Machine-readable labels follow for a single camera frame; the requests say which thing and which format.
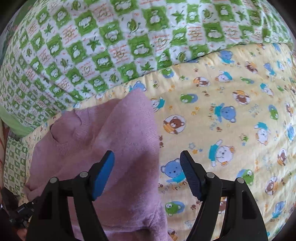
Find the purple knit sweater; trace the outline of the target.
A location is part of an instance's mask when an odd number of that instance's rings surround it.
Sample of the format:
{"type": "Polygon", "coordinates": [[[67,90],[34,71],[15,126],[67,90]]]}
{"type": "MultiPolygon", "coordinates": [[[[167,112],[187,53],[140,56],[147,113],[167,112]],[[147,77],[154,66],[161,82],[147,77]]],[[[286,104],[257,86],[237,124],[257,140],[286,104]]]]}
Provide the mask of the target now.
{"type": "Polygon", "coordinates": [[[24,186],[27,240],[168,240],[159,141],[141,90],[67,111],[36,144],[24,186]]]}

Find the green checkered quilt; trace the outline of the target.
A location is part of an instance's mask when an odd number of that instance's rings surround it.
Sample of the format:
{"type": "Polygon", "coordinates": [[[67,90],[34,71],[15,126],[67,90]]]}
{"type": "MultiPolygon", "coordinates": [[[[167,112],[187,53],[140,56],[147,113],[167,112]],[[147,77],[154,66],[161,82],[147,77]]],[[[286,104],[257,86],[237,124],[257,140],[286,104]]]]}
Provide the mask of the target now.
{"type": "Polygon", "coordinates": [[[26,1],[1,33],[1,120],[23,137],[147,73],[238,44],[291,42],[267,1],[26,1]]]}

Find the yellow cartoon bear bedsheet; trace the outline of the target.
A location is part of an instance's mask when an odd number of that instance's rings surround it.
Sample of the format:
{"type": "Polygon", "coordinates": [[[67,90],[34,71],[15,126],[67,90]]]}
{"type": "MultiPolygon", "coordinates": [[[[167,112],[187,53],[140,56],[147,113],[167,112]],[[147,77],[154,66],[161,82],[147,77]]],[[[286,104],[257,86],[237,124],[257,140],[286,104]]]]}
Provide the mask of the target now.
{"type": "Polygon", "coordinates": [[[160,131],[159,193],[165,203],[185,205],[168,215],[173,240],[185,238],[201,206],[184,175],[170,171],[182,149],[222,178],[245,180],[269,240],[295,210],[295,57],[286,44],[237,45],[128,82],[87,61],[70,69],[62,87],[71,79],[87,97],[78,109],[133,89],[151,100],[160,131]]]}

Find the green checkered pillow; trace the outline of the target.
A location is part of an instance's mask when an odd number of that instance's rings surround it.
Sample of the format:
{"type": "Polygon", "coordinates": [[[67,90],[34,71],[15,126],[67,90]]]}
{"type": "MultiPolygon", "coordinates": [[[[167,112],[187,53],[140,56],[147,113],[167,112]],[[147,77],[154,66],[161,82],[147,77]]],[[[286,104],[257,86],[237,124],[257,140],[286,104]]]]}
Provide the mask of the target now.
{"type": "Polygon", "coordinates": [[[28,146],[8,137],[4,160],[4,187],[15,196],[25,197],[23,187],[26,182],[26,160],[28,146]]]}

